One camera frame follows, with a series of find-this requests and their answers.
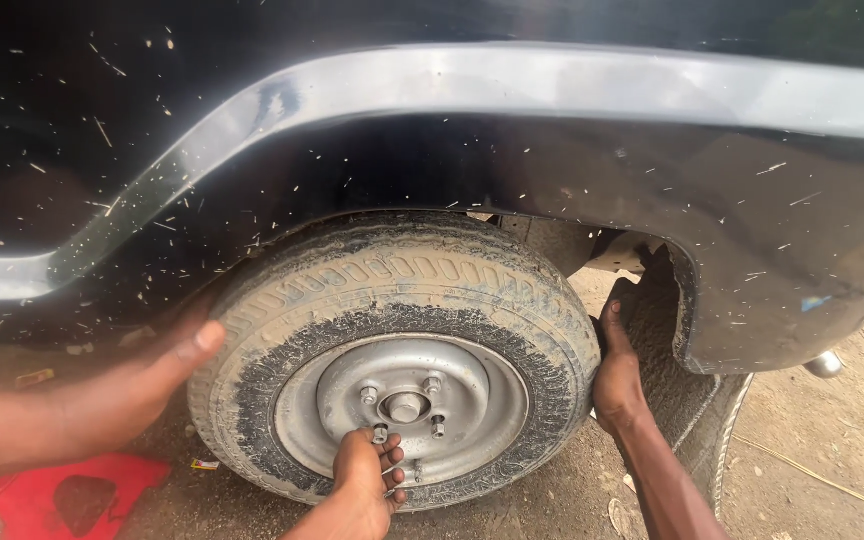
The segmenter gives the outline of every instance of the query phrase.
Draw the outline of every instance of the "steel wheel rim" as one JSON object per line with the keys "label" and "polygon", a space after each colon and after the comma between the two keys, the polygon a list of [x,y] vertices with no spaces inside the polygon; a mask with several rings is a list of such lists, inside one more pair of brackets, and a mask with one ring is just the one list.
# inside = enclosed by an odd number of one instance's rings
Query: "steel wheel rim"
{"label": "steel wheel rim", "polygon": [[[428,379],[439,380],[438,391],[428,391]],[[374,403],[363,399],[367,387],[377,390]],[[407,405],[418,403],[413,422],[397,422],[389,410],[403,394],[415,397]],[[522,431],[529,406],[522,375],[495,350],[451,335],[389,333],[328,350],[295,371],[269,430],[295,461],[332,478],[345,432],[387,424],[390,434],[402,434],[398,466],[408,487],[458,478],[498,458]],[[435,438],[440,416],[444,436]]]}

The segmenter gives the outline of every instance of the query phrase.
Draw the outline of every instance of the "dirt ground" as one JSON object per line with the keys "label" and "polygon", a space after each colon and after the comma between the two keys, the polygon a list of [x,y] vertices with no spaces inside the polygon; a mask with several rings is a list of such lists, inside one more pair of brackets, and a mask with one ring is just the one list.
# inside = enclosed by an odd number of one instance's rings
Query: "dirt ground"
{"label": "dirt ground", "polygon": [[[589,313],[601,311],[617,275],[582,270],[570,278]],[[864,328],[835,351],[846,363],[822,380],[803,368],[757,375],[735,433],[795,460],[829,481],[864,495]],[[59,381],[98,369],[94,355],[0,349],[0,384],[53,367]],[[185,392],[127,450],[167,460],[173,471],[148,490],[126,519],[120,540],[275,538],[306,507],[258,489],[228,468],[197,471],[210,460],[188,436]],[[723,517],[742,540],[864,539],[864,501],[733,440],[728,450]],[[612,441],[588,422],[565,451],[539,471],[488,497],[426,513],[396,516],[389,538],[622,538],[609,517],[612,499],[631,517],[627,538],[645,538],[639,504],[622,483],[625,469]]]}

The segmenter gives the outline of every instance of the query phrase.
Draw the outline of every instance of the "tire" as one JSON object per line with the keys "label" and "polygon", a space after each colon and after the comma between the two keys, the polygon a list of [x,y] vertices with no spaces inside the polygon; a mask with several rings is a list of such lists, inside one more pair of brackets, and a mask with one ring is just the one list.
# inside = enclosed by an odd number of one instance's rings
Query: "tire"
{"label": "tire", "polygon": [[407,487],[407,511],[481,497],[551,459],[588,418],[600,362],[589,316],[558,270],[509,233],[444,212],[361,214],[297,232],[246,267],[213,315],[227,336],[189,381],[198,433],[245,479],[310,505],[332,480],[283,446],[274,409],[290,377],[329,350],[390,333],[463,338],[498,352],[528,392],[504,451]]}

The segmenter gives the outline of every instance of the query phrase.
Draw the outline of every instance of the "wheel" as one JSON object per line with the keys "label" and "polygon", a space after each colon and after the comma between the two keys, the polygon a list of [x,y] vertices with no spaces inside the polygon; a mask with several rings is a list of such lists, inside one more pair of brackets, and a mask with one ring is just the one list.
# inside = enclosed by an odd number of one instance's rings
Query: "wheel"
{"label": "wheel", "polygon": [[497,227],[439,212],[364,214],[297,232],[215,307],[227,337],[189,381],[219,460],[315,504],[342,436],[402,434],[403,510],[509,485],[589,416],[600,362],[582,302]]}

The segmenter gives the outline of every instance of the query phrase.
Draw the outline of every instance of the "wheel stud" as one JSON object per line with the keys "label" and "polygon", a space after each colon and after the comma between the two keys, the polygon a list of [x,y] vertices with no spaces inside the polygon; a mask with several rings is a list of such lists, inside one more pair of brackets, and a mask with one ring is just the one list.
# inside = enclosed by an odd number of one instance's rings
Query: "wheel stud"
{"label": "wheel stud", "polygon": [[375,425],[375,435],[372,436],[372,444],[385,444],[389,440],[389,426],[385,423]]}
{"label": "wheel stud", "polygon": [[435,376],[430,376],[426,378],[425,384],[422,385],[425,388],[425,392],[428,394],[435,394],[440,389],[442,389],[442,383]]}
{"label": "wheel stud", "polygon": [[443,416],[432,417],[432,438],[441,439],[446,436],[446,418]]}
{"label": "wheel stud", "polygon": [[378,400],[378,390],[371,386],[362,389],[362,403],[365,405],[375,405]]}

